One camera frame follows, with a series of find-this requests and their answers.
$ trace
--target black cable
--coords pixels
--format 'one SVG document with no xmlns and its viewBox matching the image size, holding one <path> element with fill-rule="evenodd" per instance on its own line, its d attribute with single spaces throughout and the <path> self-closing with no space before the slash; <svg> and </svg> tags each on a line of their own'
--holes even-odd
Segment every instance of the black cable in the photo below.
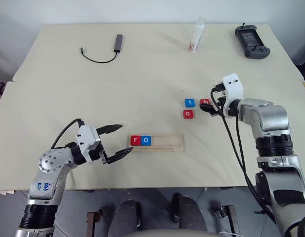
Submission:
<svg viewBox="0 0 305 237">
<path fill-rule="evenodd" d="M 242 144 L 241 144 L 241 139 L 240 139 L 240 132 L 239 132 L 239 117 L 238 117 L 238 113 L 236 113 L 236 131 L 237 131 L 237 138 L 238 138 L 238 144 L 239 144 L 239 149 L 240 149 L 240 156 L 241 156 L 241 161 L 242 161 L 242 167 L 246 171 L 245 157 L 243 155 Z"/>
<path fill-rule="evenodd" d="M 224 125 L 225 125 L 225 128 L 226 128 L 226 130 L 227 130 L 229 139 L 230 139 L 231 144 L 232 144 L 232 148 L 233 148 L 233 150 L 234 150 L 234 152 L 235 152 L 235 155 L 236 155 L 236 157 L 237 157 L 238 163 L 239 163 L 239 165 L 240 165 L 240 167 L 241 167 L 241 169 L 242 169 L 242 172 L 243 172 L 243 174 L 244 174 L 244 176 L 245 176 L 245 180 L 246 180 L 246 183 L 247 183 L 247 185 L 248 185 L 248 188 L 249 188 L 249 190 L 250 190 L 252 196 L 253 196 L 253 197 L 255 198 L 255 200 L 257 201 L 257 203 L 258 203 L 258 204 L 260 205 L 260 207 L 263 209 L 263 211 L 264 211 L 264 212 L 270 217 L 270 219 L 275 223 L 274 214 L 267 208 L 267 206 L 266 206 L 263 202 L 260 201 L 260 199 L 259 199 L 259 197 L 258 197 L 258 194 L 257 194 L 256 190 L 254 189 L 254 187 L 253 187 L 253 185 L 252 185 L 252 183 L 251 183 L 251 181 L 250 181 L 250 179 L 249 179 L 249 177 L 248 177 L 248 175 L 247 175 L 247 172 L 246 172 L 246 170 L 244 169 L 244 167 L 243 167 L 243 165 L 242 165 L 242 163 L 241 163 L 241 160 L 240 160 L 239 155 L 238 155 L 238 152 L 237 152 L 237 150 L 236 150 L 235 143 L 234 143 L 234 141 L 233 141 L 233 138 L 232 138 L 232 135 L 231 135 L 229 126 L 228 126 L 228 124 L 227 124 L 227 122 L 226 122 L 226 119 L 225 119 L 225 117 L 224 117 L 224 115 L 223 115 L 222 110 L 220 109 L 219 105 L 217 104 L 216 100 L 214 99 L 213 92 L 214 92 L 214 90 L 212 89 L 212 90 L 211 90 L 211 99 L 212 99 L 213 103 L 215 104 L 216 108 L 218 109 L 219 115 L 221 116 L 222 121 L 223 121 L 223 123 L 224 123 Z"/>
<path fill-rule="evenodd" d="M 55 139 L 54 143 L 52 144 L 51 146 L 51 149 L 54 149 L 55 148 L 55 145 L 57 144 L 57 142 L 59 141 L 59 139 L 61 138 L 61 136 L 64 134 L 64 132 L 66 130 L 68 130 L 69 127 L 71 127 L 74 123 L 78 123 L 79 124 L 79 127 L 81 127 L 81 125 L 84 125 L 84 122 L 82 121 L 82 119 L 80 118 L 77 118 L 75 120 L 73 120 L 72 122 L 70 122 L 60 133 L 59 135 L 57 136 L 57 138 Z"/>
<path fill-rule="evenodd" d="M 297 237 L 305 237 L 305 217 L 299 223 Z"/>
<path fill-rule="evenodd" d="M 85 57 L 86 59 L 88 59 L 88 60 L 90 60 L 90 61 L 92 61 L 94 63 L 110 63 L 111 61 L 113 61 L 117 57 L 117 54 L 118 54 L 118 52 L 115 52 L 115 56 L 111 60 L 106 61 L 106 62 L 99 62 L 99 61 L 95 61 L 95 60 L 90 59 L 89 57 L 85 56 L 84 55 L 84 50 L 83 50 L 82 47 L 80 48 L 80 50 L 81 50 L 81 54 L 82 54 L 83 57 Z"/>
</svg>

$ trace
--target white table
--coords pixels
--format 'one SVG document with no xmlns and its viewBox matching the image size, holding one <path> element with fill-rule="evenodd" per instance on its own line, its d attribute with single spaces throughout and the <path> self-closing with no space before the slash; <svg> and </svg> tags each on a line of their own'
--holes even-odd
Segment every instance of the white table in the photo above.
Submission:
<svg viewBox="0 0 305 237">
<path fill-rule="evenodd" d="M 246 80 L 303 79 L 268 25 L 257 31 L 271 54 L 248 59 L 234 31 L 237 24 L 207 24 L 197 52 L 187 48 L 194 24 L 47 25 L 38 35 L 14 81 L 200 81 L 236 72 Z M 114 56 L 116 34 L 122 51 Z"/>
<path fill-rule="evenodd" d="M 164 82 L 9 82 L 0 101 L 0 189 L 29 188 L 38 157 L 72 119 L 100 127 L 124 127 L 102 136 L 109 155 L 126 148 L 130 134 L 184 134 L 182 153 L 130 153 L 111 165 L 82 165 L 68 176 L 68 189 L 131 187 L 242 186 L 245 181 L 219 117 L 195 108 L 182 118 L 184 98 L 209 95 L 214 81 Z M 245 96 L 283 105 L 290 118 L 295 152 L 305 172 L 305 89 L 300 81 L 245 81 Z M 235 120 L 228 119 L 234 131 Z M 75 141 L 78 128 L 60 144 Z M 251 128 L 240 124 L 248 174 L 259 170 Z"/>
<path fill-rule="evenodd" d="M 245 185 L 221 119 L 198 107 L 195 119 L 182 118 L 185 98 L 208 97 L 230 73 L 239 75 L 245 96 L 286 108 L 305 173 L 303 78 L 268 25 L 258 26 L 271 48 L 263 60 L 244 56 L 235 27 L 207 25 L 191 54 L 192 24 L 46 26 L 0 100 L 0 190 L 28 189 L 38 157 L 75 118 L 95 127 L 124 125 L 102 137 L 109 155 L 127 147 L 136 133 L 182 133 L 185 151 L 130 153 L 112 165 L 82 165 L 69 174 L 68 189 Z M 101 65 L 81 56 L 83 46 L 88 56 L 109 59 L 116 34 L 124 35 L 124 45 L 115 61 Z M 234 119 L 228 122 L 234 131 Z M 255 142 L 247 125 L 240 128 L 254 180 Z M 76 132 L 70 129 L 60 142 L 74 141 Z"/>
</svg>

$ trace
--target spray bottle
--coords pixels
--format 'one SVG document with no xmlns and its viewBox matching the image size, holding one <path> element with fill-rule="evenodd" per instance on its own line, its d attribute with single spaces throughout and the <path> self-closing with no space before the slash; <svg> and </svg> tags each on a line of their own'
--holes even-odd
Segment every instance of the spray bottle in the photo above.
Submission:
<svg viewBox="0 0 305 237">
<path fill-rule="evenodd" d="M 205 27 L 205 18 L 204 17 L 199 17 L 197 22 L 196 22 L 193 34 L 192 34 L 192 39 L 191 39 L 190 45 L 188 47 L 189 52 L 191 52 L 191 53 L 196 52 L 198 43 L 201 40 L 203 31 L 204 31 L 204 27 Z"/>
</svg>

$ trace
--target white wall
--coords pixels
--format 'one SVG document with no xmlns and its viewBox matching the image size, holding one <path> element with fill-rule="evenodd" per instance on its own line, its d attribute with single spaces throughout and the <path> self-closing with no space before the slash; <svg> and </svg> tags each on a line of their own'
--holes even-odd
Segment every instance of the white wall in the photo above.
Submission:
<svg viewBox="0 0 305 237">
<path fill-rule="evenodd" d="M 0 0 L 0 81 L 46 23 L 268 23 L 296 64 L 305 60 L 305 0 Z"/>
</svg>

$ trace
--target gray floor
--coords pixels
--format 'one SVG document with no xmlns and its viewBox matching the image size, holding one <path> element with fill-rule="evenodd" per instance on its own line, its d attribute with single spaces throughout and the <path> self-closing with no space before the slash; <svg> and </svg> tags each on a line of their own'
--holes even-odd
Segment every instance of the gray floor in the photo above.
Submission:
<svg viewBox="0 0 305 237">
<path fill-rule="evenodd" d="M 245 237 L 277 237 L 277 226 L 260 211 L 247 188 L 222 190 L 220 188 L 164 188 L 164 189 L 125 189 L 98 190 L 93 193 L 66 191 L 56 214 L 55 237 L 86 236 L 86 215 L 107 206 L 114 210 L 121 202 L 135 199 L 142 205 L 142 226 L 144 230 L 177 228 L 168 216 L 168 204 L 172 195 L 179 192 L 197 201 L 202 210 L 208 231 L 230 232 L 228 218 L 219 219 L 219 223 L 209 213 L 209 203 L 216 200 L 222 205 L 234 205 L 236 208 L 240 232 Z M 16 192 L 13 195 L 0 195 L 0 237 L 14 236 L 19 225 L 28 192 Z M 109 227 L 109 217 L 96 224 L 95 236 L 104 237 Z"/>
</svg>

